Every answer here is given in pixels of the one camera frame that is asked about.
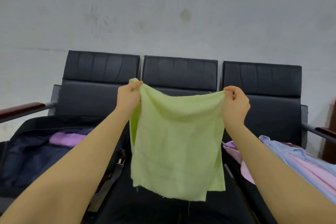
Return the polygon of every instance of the hand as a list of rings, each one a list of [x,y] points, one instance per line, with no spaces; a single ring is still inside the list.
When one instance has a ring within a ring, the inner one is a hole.
[[[142,85],[142,81],[131,82],[118,88],[116,109],[131,118],[133,110],[140,103],[140,92],[135,90]]]
[[[227,86],[224,88],[224,93],[222,117],[225,128],[244,126],[246,114],[250,109],[250,100],[239,87]]]

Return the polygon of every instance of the green towel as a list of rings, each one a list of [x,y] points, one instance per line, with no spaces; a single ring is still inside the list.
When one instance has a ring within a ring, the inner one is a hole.
[[[137,90],[141,103],[130,119],[133,186],[188,201],[224,191],[223,91],[172,97],[146,84]]]

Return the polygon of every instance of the light blue shirt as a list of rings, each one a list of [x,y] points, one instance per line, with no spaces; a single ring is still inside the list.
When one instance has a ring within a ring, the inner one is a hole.
[[[304,178],[307,182],[313,185],[317,190],[319,190],[326,198],[336,204],[336,197],[328,192],[325,188],[319,185],[317,181],[310,178],[308,174],[306,174],[301,167],[288,156],[290,153],[292,156],[302,159],[304,161],[313,163],[318,167],[328,171],[332,175],[336,176],[336,165],[327,163],[321,159],[316,159],[307,155],[306,151],[302,148],[295,148],[278,141],[271,141],[271,139],[267,136],[260,136],[260,141],[262,141],[272,152],[274,152],[284,163],[289,165],[293,170],[295,170],[302,178]]]

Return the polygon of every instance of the white wall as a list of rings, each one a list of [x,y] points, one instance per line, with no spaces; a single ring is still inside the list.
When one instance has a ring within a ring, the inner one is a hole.
[[[0,108],[49,101],[69,49],[301,65],[309,121],[325,126],[336,0],[0,0]],[[27,118],[0,124],[0,139]]]

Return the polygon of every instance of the wooden armrest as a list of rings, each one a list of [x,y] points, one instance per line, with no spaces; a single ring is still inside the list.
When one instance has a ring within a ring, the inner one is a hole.
[[[44,103],[29,103],[0,110],[0,120],[45,107]]]
[[[315,128],[315,130],[336,139],[336,132],[332,131],[330,128]]]

